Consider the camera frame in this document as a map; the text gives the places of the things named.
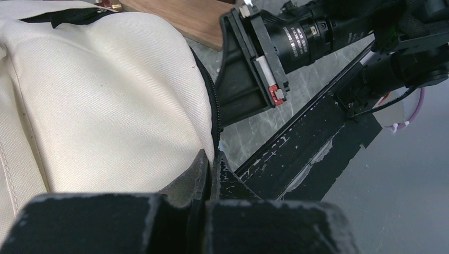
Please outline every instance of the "white fabric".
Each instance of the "white fabric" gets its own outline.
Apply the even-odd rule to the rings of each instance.
[[[0,2],[0,242],[44,192],[155,192],[200,149],[211,109],[187,43],[161,18],[118,13],[90,25],[18,21],[93,7]]]

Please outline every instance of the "gray marble surface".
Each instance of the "gray marble surface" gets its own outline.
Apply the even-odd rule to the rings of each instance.
[[[260,10],[266,9],[277,14],[285,2],[286,0],[258,0],[253,1],[253,4]],[[295,2],[301,5],[307,3],[308,0]],[[231,168],[236,170],[245,162],[372,40],[372,37],[365,38],[317,60],[311,66],[300,68],[288,74],[290,91],[286,103],[226,127],[221,135],[221,141],[228,155]],[[195,50],[212,78],[216,79],[217,69],[221,65],[221,52],[189,39],[187,39],[187,42]]]

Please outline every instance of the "wooden block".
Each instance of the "wooden block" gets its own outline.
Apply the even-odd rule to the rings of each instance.
[[[219,18],[233,6],[217,0],[120,0],[126,11],[156,14],[182,35],[212,49],[221,50]]]

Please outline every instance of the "purple cable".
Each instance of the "purple cable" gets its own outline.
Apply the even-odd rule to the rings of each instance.
[[[419,111],[421,110],[421,107],[423,106],[423,101],[424,101],[424,87],[420,89],[420,93],[419,93],[419,101],[418,101],[418,105],[416,106],[415,111],[413,111],[413,114],[410,116],[410,118],[408,120],[406,120],[406,122],[411,123],[416,116],[418,115]],[[398,127],[396,128],[396,130],[400,130],[402,128],[407,127],[407,125],[405,123],[400,123],[398,125]],[[390,130],[394,130],[394,126],[390,125],[390,126],[386,126],[385,128],[388,128]]]

